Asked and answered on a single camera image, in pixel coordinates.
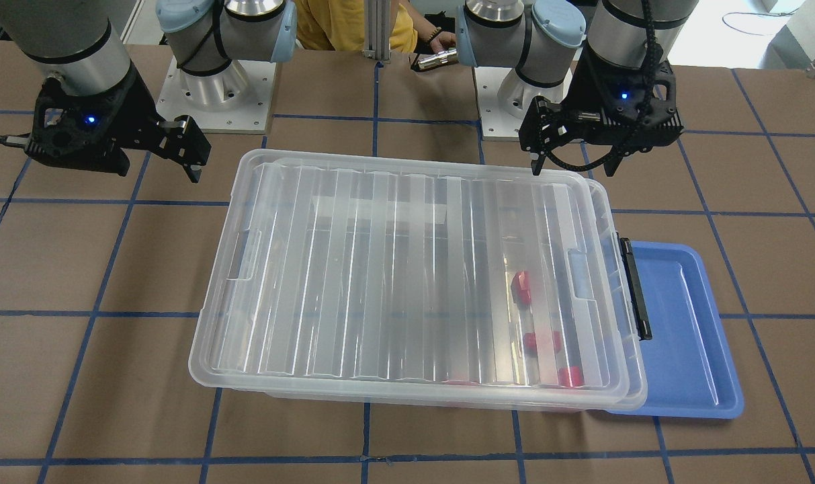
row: red object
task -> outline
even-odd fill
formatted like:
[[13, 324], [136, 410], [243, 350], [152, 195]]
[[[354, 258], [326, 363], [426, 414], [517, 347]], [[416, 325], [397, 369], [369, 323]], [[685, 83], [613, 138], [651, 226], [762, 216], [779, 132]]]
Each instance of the red object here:
[[524, 306], [529, 306], [533, 302], [533, 296], [529, 293], [529, 273], [526, 270], [515, 273], [515, 277], [512, 278], [512, 291]]
[[563, 349], [563, 333], [554, 331], [554, 353], [560, 352]]
[[583, 373], [581, 373], [579, 366], [561, 368], [558, 376], [560, 376], [560, 385], [567, 389], [575, 389], [583, 386]]
[[535, 333], [523, 334], [523, 349], [531, 353], [539, 352], [539, 345], [535, 342]]

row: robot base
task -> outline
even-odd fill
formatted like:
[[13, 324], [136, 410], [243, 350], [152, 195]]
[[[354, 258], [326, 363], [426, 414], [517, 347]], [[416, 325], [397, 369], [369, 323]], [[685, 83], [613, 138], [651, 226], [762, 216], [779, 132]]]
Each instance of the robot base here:
[[236, 99], [224, 102], [219, 108], [207, 108], [189, 100], [186, 95], [187, 83], [177, 68], [176, 59], [172, 58], [156, 102], [159, 115], [173, 120], [181, 114], [189, 114], [204, 132], [265, 134], [273, 96], [275, 64], [251, 60], [235, 62], [239, 62], [245, 70], [248, 79], [245, 92]]
[[[478, 101], [478, 114], [482, 120], [482, 138], [485, 140], [517, 141], [518, 129], [521, 128], [524, 114], [527, 113], [530, 102], [535, 95], [544, 95], [551, 102], [561, 102], [568, 92], [571, 83], [571, 70], [561, 85], [549, 89], [537, 89], [525, 85], [520, 79], [513, 83], [511, 79], [503, 85], [509, 73], [514, 70], [509, 67], [476, 67], [476, 98]], [[512, 100], [524, 98], [518, 106], [509, 105]]]

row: blue plastic tray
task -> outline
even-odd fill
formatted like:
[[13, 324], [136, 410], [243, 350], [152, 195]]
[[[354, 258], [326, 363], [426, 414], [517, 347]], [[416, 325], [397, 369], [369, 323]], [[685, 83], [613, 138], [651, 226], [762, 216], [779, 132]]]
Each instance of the blue plastic tray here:
[[652, 325], [642, 341], [646, 404], [620, 415], [735, 419], [742, 388], [699, 254], [686, 245], [632, 242]]

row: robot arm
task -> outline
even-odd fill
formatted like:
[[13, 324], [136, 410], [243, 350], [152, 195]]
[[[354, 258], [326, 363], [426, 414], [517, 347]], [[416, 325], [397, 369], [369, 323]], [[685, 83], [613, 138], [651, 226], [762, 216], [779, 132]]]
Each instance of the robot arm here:
[[0, 135], [47, 166], [126, 175], [122, 148], [152, 151], [197, 182], [210, 143], [195, 120], [167, 122], [95, 2], [0, 0], [0, 22], [46, 79], [32, 132]]
[[[665, 52], [696, 3], [601, 0], [566, 97], [554, 104], [537, 95], [524, 115], [518, 137], [521, 149], [531, 153], [533, 174], [538, 175], [549, 159], [571, 171], [603, 165], [606, 174], [613, 175], [623, 157], [667, 146], [681, 135], [675, 77]], [[576, 26], [582, 25], [576, 19], [582, 21], [583, 16], [563, 0], [537, 0], [532, 6], [533, 37], [525, 37], [518, 56], [517, 36], [504, 33], [524, 22], [529, 25], [529, 13], [520, 0], [468, 0], [458, 16], [462, 62], [515, 67], [527, 85], [561, 83], [576, 48], [575, 42], [564, 41], [567, 37], [562, 33], [570, 32], [574, 40]], [[535, 45], [531, 40], [536, 32], [552, 41]], [[503, 46], [497, 51], [500, 55], [485, 52], [494, 46]], [[561, 50], [560, 46], [573, 47]], [[531, 54], [533, 49], [542, 53]], [[514, 58], [519, 59], [516, 65]], [[536, 64], [529, 64], [531, 58], [537, 59]], [[653, 94], [657, 85], [663, 86], [664, 98]], [[611, 148], [589, 165], [569, 165], [552, 151], [573, 140]]]

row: clear plastic box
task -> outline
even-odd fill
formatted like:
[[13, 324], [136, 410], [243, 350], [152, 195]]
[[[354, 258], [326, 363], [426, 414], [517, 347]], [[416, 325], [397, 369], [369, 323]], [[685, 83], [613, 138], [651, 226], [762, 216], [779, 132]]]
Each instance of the clear plastic box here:
[[622, 270], [607, 194], [581, 175], [254, 150], [189, 371], [291, 398], [634, 409]]

